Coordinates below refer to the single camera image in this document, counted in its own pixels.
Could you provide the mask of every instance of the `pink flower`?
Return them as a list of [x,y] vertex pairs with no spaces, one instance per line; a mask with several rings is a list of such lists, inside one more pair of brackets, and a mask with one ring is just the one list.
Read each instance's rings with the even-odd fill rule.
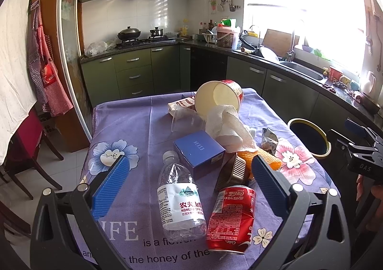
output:
[[316,177],[309,164],[315,162],[313,155],[305,146],[293,147],[284,138],[279,139],[275,156],[282,160],[280,172],[293,184],[301,180],[312,185]]

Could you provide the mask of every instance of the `screw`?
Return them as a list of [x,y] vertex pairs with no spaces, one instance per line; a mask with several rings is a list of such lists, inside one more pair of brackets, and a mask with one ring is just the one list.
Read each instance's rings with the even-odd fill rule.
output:
[[43,195],[50,195],[51,192],[52,192],[52,190],[51,190],[50,188],[45,188],[45,189],[43,190]]
[[81,192],[84,192],[84,191],[86,191],[87,189],[88,189],[88,185],[85,184],[85,183],[81,183],[81,184],[79,184],[79,185],[77,186],[77,190],[78,190],[78,191],[81,191]]
[[297,192],[303,191],[303,186],[300,183],[293,184],[293,189]]
[[336,197],[338,195],[338,191],[336,191],[334,188],[329,189],[329,194],[333,197]]

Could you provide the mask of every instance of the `hand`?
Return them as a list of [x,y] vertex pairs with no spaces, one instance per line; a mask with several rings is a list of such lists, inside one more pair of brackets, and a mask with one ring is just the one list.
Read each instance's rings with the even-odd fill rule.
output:
[[[371,193],[374,197],[383,201],[383,186],[372,186]],[[360,200],[362,195],[363,195],[363,176],[359,174],[357,178],[357,201]],[[383,222],[383,202],[380,202],[380,205],[377,211],[375,212],[375,215],[373,216],[373,218],[371,218],[371,220],[366,225],[366,229],[369,231],[377,232],[382,222]]]

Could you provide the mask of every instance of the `bright window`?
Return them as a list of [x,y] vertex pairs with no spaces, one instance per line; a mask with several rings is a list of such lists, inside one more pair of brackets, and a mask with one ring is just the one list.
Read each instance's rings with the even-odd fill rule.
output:
[[[307,38],[312,48],[358,74],[365,51],[366,13],[364,0],[245,0],[244,28],[256,25],[261,37],[274,29]],[[249,6],[266,4],[268,6]]]

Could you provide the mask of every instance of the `kitchen sink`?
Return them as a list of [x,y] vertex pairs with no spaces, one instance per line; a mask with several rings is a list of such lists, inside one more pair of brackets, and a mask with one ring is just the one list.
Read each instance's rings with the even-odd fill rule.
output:
[[327,78],[325,78],[323,75],[319,74],[318,72],[314,70],[311,70],[310,68],[299,65],[298,63],[280,61],[279,64],[287,68],[290,68],[300,74],[304,74],[305,76],[308,76],[309,78],[314,79],[315,81],[318,81],[320,83],[325,83],[327,81]]

